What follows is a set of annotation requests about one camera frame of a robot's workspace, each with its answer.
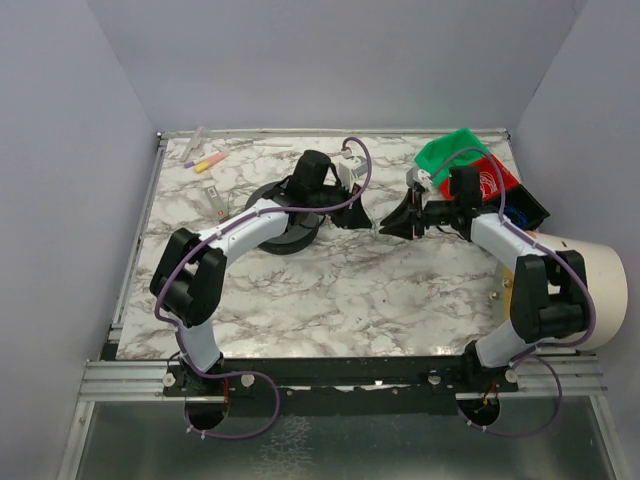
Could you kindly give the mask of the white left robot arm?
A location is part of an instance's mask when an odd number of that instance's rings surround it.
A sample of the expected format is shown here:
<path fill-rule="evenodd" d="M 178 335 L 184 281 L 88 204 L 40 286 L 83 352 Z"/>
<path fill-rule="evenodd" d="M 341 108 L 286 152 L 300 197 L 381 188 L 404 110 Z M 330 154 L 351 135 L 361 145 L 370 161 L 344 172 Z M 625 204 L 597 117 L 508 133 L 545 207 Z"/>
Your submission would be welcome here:
<path fill-rule="evenodd" d="M 165 247 L 150 283 L 154 314 L 173 326 L 179 348 L 191 369 L 204 374 L 221 360 L 213 332 L 226 270 L 250 250 L 301 232 L 311 243 L 311 217 L 328 216 L 344 229 L 366 229 L 371 221 L 360 200 L 370 177 L 348 185 L 326 183 L 336 165 L 324 153 L 307 150 L 292 174 L 254 194 L 254 201 L 235 217 L 200 233 L 181 228 Z"/>

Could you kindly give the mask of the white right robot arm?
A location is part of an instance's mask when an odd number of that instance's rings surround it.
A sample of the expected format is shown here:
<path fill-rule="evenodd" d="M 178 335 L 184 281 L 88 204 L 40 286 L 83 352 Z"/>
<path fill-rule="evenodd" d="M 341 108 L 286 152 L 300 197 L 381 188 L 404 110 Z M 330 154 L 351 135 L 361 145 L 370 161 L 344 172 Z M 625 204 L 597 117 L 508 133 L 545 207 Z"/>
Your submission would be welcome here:
<path fill-rule="evenodd" d="M 504 367 L 538 346 L 591 335 L 595 306 L 581 254 L 537 242 L 511 222 L 502 206 L 484 204 L 480 174 L 473 167 L 451 168 L 449 200 L 423 199 L 426 177 L 418 168 L 408 172 L 407 185 L 403 201 L 382 220 L 382 233 L 413 240 L 431 227 L 449 226 L 513 275 L 507 320 L 468 348 L 477 364 Z"/>

